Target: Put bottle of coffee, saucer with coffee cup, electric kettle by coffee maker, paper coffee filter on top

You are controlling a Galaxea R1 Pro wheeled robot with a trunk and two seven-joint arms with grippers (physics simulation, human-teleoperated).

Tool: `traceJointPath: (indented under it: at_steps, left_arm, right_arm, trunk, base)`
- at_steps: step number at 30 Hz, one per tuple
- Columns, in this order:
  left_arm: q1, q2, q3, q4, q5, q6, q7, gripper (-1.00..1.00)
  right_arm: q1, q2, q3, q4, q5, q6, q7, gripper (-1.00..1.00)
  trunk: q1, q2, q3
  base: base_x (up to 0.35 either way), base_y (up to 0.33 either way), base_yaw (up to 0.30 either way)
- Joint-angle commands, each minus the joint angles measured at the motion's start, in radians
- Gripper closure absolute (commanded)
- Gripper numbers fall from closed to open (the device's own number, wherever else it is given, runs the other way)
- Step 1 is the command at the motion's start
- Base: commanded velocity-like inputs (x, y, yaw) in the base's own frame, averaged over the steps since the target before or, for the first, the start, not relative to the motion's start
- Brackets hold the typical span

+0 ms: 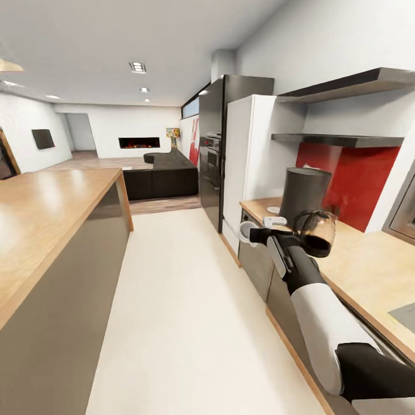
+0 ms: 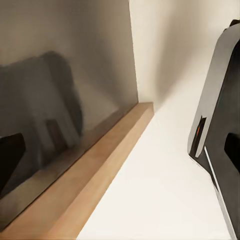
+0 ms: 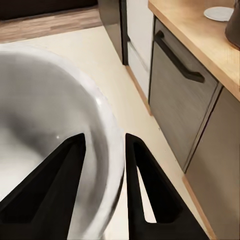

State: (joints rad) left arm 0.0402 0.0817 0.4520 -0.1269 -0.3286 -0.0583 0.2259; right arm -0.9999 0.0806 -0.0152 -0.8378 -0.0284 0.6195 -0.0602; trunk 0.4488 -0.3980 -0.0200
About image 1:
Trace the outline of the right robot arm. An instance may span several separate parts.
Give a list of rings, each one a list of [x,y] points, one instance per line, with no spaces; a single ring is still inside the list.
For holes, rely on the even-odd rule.
[[[415,368],[385,356],[348,313],[282,217],[265,216],[250,242],[267,245],[296,309],[316,375],[359,415],[415,415]]]

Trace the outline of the coffee cup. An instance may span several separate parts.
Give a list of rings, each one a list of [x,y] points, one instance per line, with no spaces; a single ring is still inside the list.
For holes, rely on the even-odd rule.
[[[258,243],[250,242],[250,229],[257,228],[258,226],[251,221],[240,222],[238,227],[238,237],[239,240],[245,243],[250,243],[253,247],[257,246]]]

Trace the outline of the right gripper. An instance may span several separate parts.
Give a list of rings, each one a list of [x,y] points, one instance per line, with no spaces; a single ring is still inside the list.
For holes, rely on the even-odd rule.
[[[265,236],[266,232],[270,231],[271,229],[257,229],[251,228],[250,229],[250,242],[252,243],[262,243],[265,245],[263,237]]]

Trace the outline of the electric kettle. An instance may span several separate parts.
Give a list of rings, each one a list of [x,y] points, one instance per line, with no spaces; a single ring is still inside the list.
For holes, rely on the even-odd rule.
[[[309,215],[301,231],[297,223],[302,216]],[[336,234],[335,214],[322,209],[304,210],[293,221],[293,231],[299,241],[299,246],[312,257],[327,258],[334,244]]]

